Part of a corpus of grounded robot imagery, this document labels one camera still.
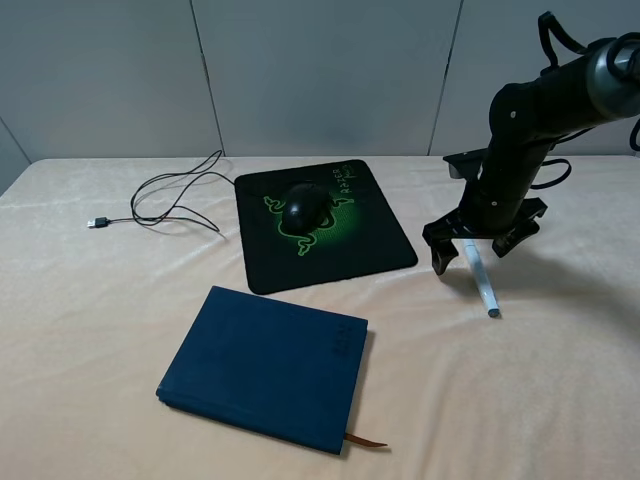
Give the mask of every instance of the notebook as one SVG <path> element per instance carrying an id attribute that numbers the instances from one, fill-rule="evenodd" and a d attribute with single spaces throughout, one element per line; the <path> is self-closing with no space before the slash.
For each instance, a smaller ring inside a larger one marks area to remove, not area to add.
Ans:
<path id="1" fill-rule="evenodd" d="M 366 335 L 361 318 L 213 287 L 156 394 L 179 410 L 339 454 Z"/>

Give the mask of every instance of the computer mouse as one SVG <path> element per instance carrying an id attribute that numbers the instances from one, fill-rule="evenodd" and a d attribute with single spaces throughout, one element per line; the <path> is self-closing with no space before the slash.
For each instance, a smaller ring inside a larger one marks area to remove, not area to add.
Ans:
<path id="1" fill-rule="evenodd" d="M 329 191 L 312 182 L 293 185 L 284 194 L 282 230 L 292 235 L 304 235 L 315 230 L 329 213 Z"/>

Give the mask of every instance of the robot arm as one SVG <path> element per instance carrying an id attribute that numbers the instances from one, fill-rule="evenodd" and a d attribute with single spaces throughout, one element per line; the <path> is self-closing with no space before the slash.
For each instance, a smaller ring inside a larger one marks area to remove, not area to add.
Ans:
<path id="1" fill-rule="evenodd" d="M 550 12 L 538 19 L 538 27 L 551 65 L 533 82 L 511 83 L 496 94 L 489 112 L 492 138 L 487 149 L 445 157 L 451 171 L 467 184 L 458 208 L 424 227 L 422 235 L 438 275 L 458 255 L 453 238 L 493 239 L 493 250 L 503 257 L 538 232 L 534 219 L 547 206 L 539 198 L 524 197 L 557 143 L 640 114 L 640 33 L 583 47 Z M 558 66 L 550 31 L 581 56 Z M 632 148 L 637 148 L 638 127 L 640 122 L 632 133 Z"/>

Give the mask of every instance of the marker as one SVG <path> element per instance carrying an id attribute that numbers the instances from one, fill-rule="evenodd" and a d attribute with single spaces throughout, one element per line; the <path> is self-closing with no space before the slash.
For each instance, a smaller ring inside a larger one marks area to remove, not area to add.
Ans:
<path id="1" fill-rule="evenodd" d="M 469 265 L 471 265 L 471 271 L 473 277 L 476 279 L 476 285 L 478 291 L 482 297 L 485 307 L 487 307 L 487 313 L 491 318 L 497 318 L 500 316 L 500 307 L 498 307 L 498 301 L 496 295 L 493 293 L 491 282 L 489 282 L 489 276 L 487 270 L 484 268 L 480 253 L 476 248 L 476 242 L 471 239 L 464 239 L 464 253 L 467 255 Z"/>

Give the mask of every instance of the tablecloth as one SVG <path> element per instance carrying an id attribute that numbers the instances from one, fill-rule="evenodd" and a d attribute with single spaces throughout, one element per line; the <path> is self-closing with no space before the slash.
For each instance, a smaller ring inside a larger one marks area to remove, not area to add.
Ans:
<path id="1" fill-rule="evenodd" d="M 364 158 L 418 265 L 273 295 L 369 320 L 349 427 L 390 447 L 341 456 L 155 396 L 211 286 L 248 292 L 233 188 L 203 179 L 184 197 L 222 235 L 86 222 L 129 216 L 144 180 L 200 160 L 44 160 L 1 197 L 0 478 L 640 478 L 640 159 L 572 158 L 573 175 L 540 192 L 539 234 L 503 259 L 480 245 L 503 313 L 491 319 L 464 258 L 438 277 L 421 238 L 463 183 L 440 158 Z M 329 161 L 218 167 L 235 178 Z"/>

